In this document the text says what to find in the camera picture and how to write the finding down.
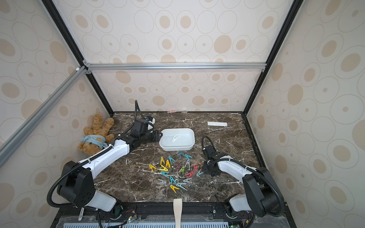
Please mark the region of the light blue clothespin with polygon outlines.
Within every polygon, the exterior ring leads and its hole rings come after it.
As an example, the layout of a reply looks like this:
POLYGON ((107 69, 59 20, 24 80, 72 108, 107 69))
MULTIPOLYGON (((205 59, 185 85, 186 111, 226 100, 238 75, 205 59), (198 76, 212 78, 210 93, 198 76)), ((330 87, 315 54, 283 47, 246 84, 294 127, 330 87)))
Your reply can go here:
POLYGON ((200 170, 197 172, 196 176, 197 176, 197 177, 200 177, 202 174, 204 174, 204 172, 202 171, 202 169, 200 169, 200 170))

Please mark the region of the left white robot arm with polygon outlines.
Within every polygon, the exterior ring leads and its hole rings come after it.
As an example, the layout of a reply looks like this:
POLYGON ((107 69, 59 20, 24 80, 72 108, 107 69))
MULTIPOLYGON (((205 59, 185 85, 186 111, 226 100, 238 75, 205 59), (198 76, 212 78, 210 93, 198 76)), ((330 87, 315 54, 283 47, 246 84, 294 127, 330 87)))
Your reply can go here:
POLYGON ((63 207, 51 199, 56 191, 67 200, 66 206, 101 210, 115 218, 120 216, 123 210, 121 201, 96 190, 94 179, 113 162, 142 144, 159 142, 162 135, 155 129, 155 119, 152 116, 136 119, 128 132, 118 135, 105 149, 80 162, 68 162, 63 168, 62 176, 49 190, 48 204, 55 208, 63 207))

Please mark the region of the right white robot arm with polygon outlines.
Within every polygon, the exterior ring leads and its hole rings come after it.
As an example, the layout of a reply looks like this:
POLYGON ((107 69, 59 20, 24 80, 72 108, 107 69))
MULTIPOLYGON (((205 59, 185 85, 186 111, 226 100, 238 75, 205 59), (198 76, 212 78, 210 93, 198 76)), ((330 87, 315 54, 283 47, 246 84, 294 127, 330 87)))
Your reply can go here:
POLYGON ((212 145, 203 146, 206 158, 203 172, 218 176, 229 174, 243 184, 244 194, 236 194, 225 200, 224 207, 229 217, 241 211, 251 211, 258 217, 280 217, 284 213, 284 198, 268 169, 250 167, 225 153, 218 153, 212 145))

